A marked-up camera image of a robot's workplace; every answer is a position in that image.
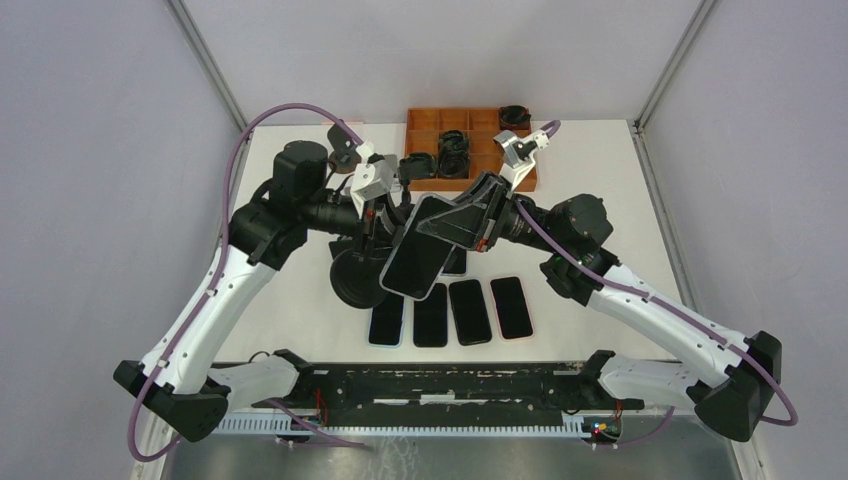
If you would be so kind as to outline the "black round phone stand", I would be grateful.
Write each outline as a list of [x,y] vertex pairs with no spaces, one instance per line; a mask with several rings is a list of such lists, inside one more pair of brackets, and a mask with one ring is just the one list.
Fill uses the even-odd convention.
[[434,178],[437,173],[435,157],[427,152],[413,152],[399,161],[397,176],[401,186],[401,210],[411,208],[410,185],[413,180]]

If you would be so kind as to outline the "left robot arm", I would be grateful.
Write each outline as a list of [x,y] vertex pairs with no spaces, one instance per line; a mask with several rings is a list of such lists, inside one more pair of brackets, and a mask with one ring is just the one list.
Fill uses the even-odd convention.
[[411,209],[416,176],[408,159],[382,156],[369,143],[327,149],[288,143],[271,176],[224,227],[207,275],[162,340],[115,381],[165,421],[177,441],[197,442],[224,417],[267,400],[306,405],[314,394],[305,364],[288,351],[232,368],[215,357],[254,297],[302,247],[310,231],[332,234],[331,286],[345,304],[370,309],[387,298],[379,278],[390,245]]

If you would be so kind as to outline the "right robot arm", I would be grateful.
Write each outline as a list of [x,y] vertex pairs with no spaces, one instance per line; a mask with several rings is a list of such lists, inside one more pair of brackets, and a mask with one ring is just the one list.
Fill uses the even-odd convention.
[[646,283],[604,248],[613,227],[599,197],[579,194],[545,209],[487,173],[456,198],[423,195],[410,228],[468,251],[500,240],[546,251],[540,269],[559,296],[617,319],[673,356],[666,363],[595,353],[577,382],[591,408],[615,398],[690,409],[714,432],[746,442],[767,421],[771,401],[785,398],[782,343],[765,331],[724,327]]

